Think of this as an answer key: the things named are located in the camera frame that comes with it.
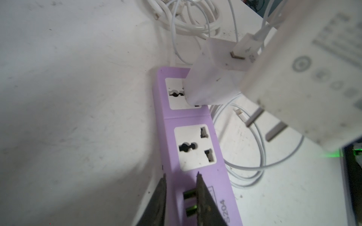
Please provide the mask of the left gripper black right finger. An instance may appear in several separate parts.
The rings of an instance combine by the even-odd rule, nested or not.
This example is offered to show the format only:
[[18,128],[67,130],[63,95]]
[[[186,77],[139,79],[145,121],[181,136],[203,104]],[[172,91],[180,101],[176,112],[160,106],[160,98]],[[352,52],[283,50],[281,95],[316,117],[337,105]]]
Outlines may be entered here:
[[198,226],[227,226],[199,172],[196,181],[196,195]]

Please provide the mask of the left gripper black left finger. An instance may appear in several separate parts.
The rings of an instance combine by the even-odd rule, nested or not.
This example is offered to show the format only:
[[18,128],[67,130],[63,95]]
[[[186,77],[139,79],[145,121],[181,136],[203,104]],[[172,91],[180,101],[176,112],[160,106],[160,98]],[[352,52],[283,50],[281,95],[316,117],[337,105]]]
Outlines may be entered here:
[[167,184],[166,174],[157,187],[136,226],[164,226],[166,217]]

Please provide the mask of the white charger adapter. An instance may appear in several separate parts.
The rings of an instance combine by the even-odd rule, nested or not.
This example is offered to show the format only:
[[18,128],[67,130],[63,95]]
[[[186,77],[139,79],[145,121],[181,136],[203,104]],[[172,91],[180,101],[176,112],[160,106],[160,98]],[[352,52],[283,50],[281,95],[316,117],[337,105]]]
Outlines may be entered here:
[[240,91],[327,151],[358,140],[361,1],[298,1],[246,74]]
[[233,58],[236,43],[209,38],[183,80],[185,98],[190,105],[222,105],[240,93],[240,84],[253,63]]

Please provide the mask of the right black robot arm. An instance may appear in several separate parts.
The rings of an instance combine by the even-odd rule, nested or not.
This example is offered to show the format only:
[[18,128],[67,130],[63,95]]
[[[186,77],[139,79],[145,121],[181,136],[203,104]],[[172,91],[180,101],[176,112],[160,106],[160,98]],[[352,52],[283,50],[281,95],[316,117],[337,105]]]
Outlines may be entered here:
[[341,151],[341,167],[347,211],[347,224],[362,224],[362,142],[355,142]]

